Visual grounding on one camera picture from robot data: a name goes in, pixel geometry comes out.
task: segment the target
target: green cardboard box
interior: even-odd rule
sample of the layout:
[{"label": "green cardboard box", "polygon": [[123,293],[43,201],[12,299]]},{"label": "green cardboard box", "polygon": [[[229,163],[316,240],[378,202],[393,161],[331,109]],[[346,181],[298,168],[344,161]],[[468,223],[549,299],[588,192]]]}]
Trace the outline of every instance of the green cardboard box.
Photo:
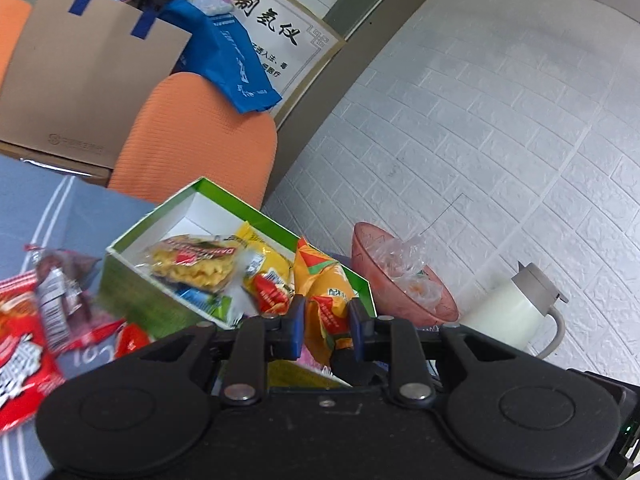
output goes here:
[{"label": "green cardboard box", "polygon": [[[297,235],[212,181],[200,178],[156,207],[107,248],[100,282],[101,304],[112,314],[137,323],[155,338],[202,320],[229,328],[149,276],[140,266],[141,255],[146,248],[169,236],[231,235],[243,221],[248,221],[267,243],[293,261]],[[344,272],[366,309],[375,316],[369,282],[349,269]],[[225,294],[239,302],[235,305],[245,313],[257,314],[252,298],[239,285],[228,287]]]}]

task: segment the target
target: blue plastic bag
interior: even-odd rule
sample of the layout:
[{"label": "blue plastic bag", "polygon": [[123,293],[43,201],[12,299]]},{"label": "blue plastic bag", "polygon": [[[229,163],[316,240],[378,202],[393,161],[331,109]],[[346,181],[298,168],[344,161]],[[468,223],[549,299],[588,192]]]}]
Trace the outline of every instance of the blue plastic bag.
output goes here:
[{"label": "blue plastic bag", "polygon": [[207,16],[188,0],[170,0],[158,18],[191,33],[177,72],[194,72],[216,85],[241,114],[263,112],[281,99],[249,38],[231,14]]}]

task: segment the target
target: metal screw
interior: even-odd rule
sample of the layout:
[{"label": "metal screw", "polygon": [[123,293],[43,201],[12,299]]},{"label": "metal screw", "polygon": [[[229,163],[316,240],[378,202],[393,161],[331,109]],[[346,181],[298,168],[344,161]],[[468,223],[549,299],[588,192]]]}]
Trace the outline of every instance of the metal screw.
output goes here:
[{"label": "metal screw", "polygon": [[334,406],[335,406],[335,400],[330,399],[329,397],[320,397],[321,408],[332,408]]},{"label": "metal screw", "polygon": [[424,400],[431,393],[431,388],[422,383],[407,383],[400,386],[400,395],[411,400]]},{"label": "metal screw", "polygon": [[255,388],[250,384],[231,384],[225,388],[225,397],[231,400],[249,400],[255,397]]}]

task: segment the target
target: white thermos jug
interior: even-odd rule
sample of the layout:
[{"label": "white thermos jug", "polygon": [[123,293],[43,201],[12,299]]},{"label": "white thermos jug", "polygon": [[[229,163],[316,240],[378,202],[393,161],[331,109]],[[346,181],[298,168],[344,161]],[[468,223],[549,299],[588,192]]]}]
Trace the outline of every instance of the white thermos jug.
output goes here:
[{"label": "white thermos jug", "polygon": [[508,282],[492,290],[482,303],[465,314],[460,323],[478,332],[524,350],[536,335],[545,316],[556,320],[556,336],[537,355],[544,359],[553,352],[564,337],[564,319],[554,303],[568,302],[566,296],[535,264],[523,266]]}]

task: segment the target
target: white brick wall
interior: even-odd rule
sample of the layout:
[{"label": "white brick wall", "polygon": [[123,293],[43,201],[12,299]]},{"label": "white brick wall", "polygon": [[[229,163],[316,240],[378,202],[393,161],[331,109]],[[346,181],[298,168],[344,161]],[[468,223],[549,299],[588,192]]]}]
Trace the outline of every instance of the white brick wall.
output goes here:
[{"label": "white brick wall", "polygon": [[640,25],[591,0],[428,0],[265,210],[345,254],[359,220],[428,228],[461,310],[534,262],[570,297],[549,359],[638,383],[639,53]]}]

